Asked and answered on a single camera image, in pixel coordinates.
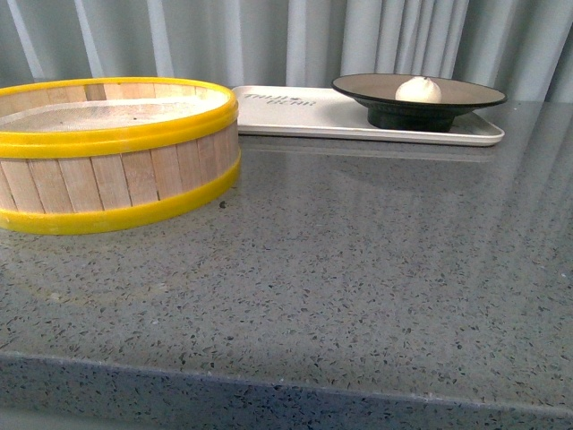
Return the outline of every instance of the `black plate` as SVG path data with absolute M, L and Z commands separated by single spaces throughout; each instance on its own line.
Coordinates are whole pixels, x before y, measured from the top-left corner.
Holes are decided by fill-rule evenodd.
M 507 100 L 502 92 L 475 83 L 431 78 L 441 90 L 441 103 L 396 100 L 398 87 L 412 74 L 350 74 L 332 88 L 368 108 L 368 122 L 387 130 L 446 133 L 454 118 Z

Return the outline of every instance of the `yellow plastic rim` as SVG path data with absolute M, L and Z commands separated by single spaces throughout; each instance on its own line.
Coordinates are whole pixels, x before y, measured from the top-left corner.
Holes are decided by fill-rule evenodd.
M 0 98 L 34 90 L 100 83 L 162 83 L 222 92 L 227 102 L 202 114 L 160 123 L 77 132 L 0 132 L 0 158 L 60 159 L 133 152 L 187 142 L 222 130 L 238 117 L 235 94 L 211 82 L 177 78 L 97 78 L 42 82 L 0 90 Z
M 30 213 L 0 210 L 0 227 L 38 235 L 87 235 L 151 224 L 182 215 L 228 190 L 239 177 L 241 156 L 217 179 L 158 202 L 131 208 L 81 213 Z

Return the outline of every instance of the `speckled countertop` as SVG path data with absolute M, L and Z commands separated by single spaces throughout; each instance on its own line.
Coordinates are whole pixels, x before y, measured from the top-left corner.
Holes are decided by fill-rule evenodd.
M 483 115 L 491 148 L 244 136 L 197 211 L 2 230 L 0 355 L 571 419 L 573 106 Z

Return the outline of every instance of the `rectangular tray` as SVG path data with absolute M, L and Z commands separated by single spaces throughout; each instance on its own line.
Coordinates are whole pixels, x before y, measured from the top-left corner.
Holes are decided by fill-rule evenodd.
M 505 134 L 475 113 L 458 116 L 448 133 L 382 130 L 368 123 L 366 107 L 328 88 L 255 85 L 233 91 L 240 134 L 463 146 L 492 146 Z

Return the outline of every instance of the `wooden slat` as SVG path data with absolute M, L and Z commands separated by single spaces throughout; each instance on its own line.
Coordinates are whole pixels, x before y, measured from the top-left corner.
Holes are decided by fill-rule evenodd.
M 86 95 L 86 91 L 82 86 L 72 86 L 72 87 L 65 87 L 65 92 L 68 95 L 68 99 L 70 103 L 75 103 L 79 101 L 87 101 L 88 96 Z
M 12 96 L 13 112 L 22 112 L 34 108 L 31 100 L 26 93 L 13 94 Z
M 171 97 L 181 97 L 184 95 L 184 89 L 182 85 L 170 84 Z
M 229 134 L 229 154 L 231 156 L 231 164 L 233 165 L 235 164 L 236 159 L 239 157 L 239 129 L 236 121 L 234 121 L 229 127 Z
M 106 89 L 104 87 L 104 84 L 95 83 L 91 85 L 86 85 L 84 88 L 86 92 L 87 101 L 106 99 Z
M 228 166 L 228 156 L 227 156 L 227 129 L 219 130 L 218 132 L 212 134 L 212 145 L 213 151 L 215 153 L 215 170 L 217 176 L 221 176 Z
M 154 83 L 155 97 L 161 99 L 164 97 L 172 97 L 171 85 L 165 83 Z
M 159 199 L 180 194 L 183 191 L 183 185 L 175 145 L 151 150 L 151 159 L 153 160 Z
M 184 191 L 190 191 L 202 185 L 201 164 L 197 141 L 188 141 L 177 145 L 177 159 L 181 173 L 181 184 Z
M 104 83 L 106 100 L 121 100 L 124 98 L 124 87 L 119 83 Z
M 194 85 L 182 85 L 181 92 L 183 96 L 194 96 L 197 94 L 197 90 Z
M 26 94 L 32 108 L 41 108 L 50 104 L 50 98 L 46 90 L 28 91 Z
M 68 92 L 66 91 L 66 88 L 63 87 L 48 88 L 47 97 L 49 98 L 50 103 L 53 105 L 68 103 L 70 101 Z
M 0 116 L 8 116 L 15 113 L 12 100 L 14 95 L 4 96 L 0 98 Z
M 57 159 L 31 159 L 30 170 L 46 213 L 71 213 L 64 177 Z
M 92 157 L 91 164 L 98 182 L 99 197 L 104 209 L 125 208 L 132 205 L 125 181 L 120 155 Z
M 88 158 L 60 159 L 60 169 L 74 212 L 102 211 L 98 184 Z
M 0 165 L 12 190 L 18 211 L 43 213 L 44 208 L 28 162 L 25 159 L 3 159 Z
M 142 99 L 154 99 L 155 98 L 155 85 L 152 83 L 140 83 L 140 97 Z
M 141 85 L 137 82 L 122 83 L 124 99 L 140 99 L 140 87 Z
M 209 135 L 197 139 L 197 148 L 199 150 L 199 163 L 201 165 L 201 180 L 206 184 L 217 177 L 213 137 Z
M 153 161 L 148 150 L 122 154 L 125 178 L 132 197 L 132 205 L 156 202 L 158 190 L 153 173 Z
M 12 192 L 10 191 L 10 185 L 8 180 L 2 170 L 2 165 L 0 165 L 0 209 L 5 209 L 8 211 L 16 211 L 16 203 L 12 197 Z
M 206 100 L 210 97 L 211 90 L 205 87 L 196 87 L 195 94 L 201 99 Z

